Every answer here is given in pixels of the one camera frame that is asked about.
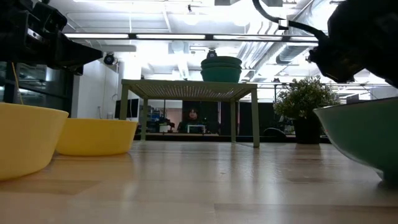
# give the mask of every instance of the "person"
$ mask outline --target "person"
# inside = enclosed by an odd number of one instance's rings
[[[179,133],[188,133],[188,125],[201,125],[202,123],[199,120],[198,111],[195,108],[189,110],[188,118],[184,119],[178,125]],[[203,133],[202,127],[190,127],[190,132],[193,134],[201,134]]]

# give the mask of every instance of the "computer monitor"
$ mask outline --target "computer monitor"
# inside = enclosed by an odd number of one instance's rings
[[[115,118],[120,118],[120,103],[120,100],[116,101],[116,109],[114,112]],[[127,101],[127,118],[138,117],[138,104],[139,99],[131,99]]]

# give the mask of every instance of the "green leaves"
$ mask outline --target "green leaves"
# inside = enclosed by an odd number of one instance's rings
[[[293,80],[286,91],[277,96],[274,104],[275,112],[292,119],[307,118],[315,108],[338,105],[339,101],[331,88],[322,85],[321,77],[308,77],[303,80]]]

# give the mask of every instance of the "potted plant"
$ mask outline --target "potted plant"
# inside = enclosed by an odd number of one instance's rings
[[[339,104],[330,87],[322,85],[320,79],[320,76],[294,79],[279,93],[274,104],[277,114],[293,120],[297,143],[319,144],[321,124],[313,110]]]

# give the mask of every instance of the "stacked green bowls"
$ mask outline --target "stacked green bowls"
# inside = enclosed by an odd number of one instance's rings
[[[201,76],[205,82],[237,83],[241,77],[242,61],[235,57],[219,56],[201,62]]]

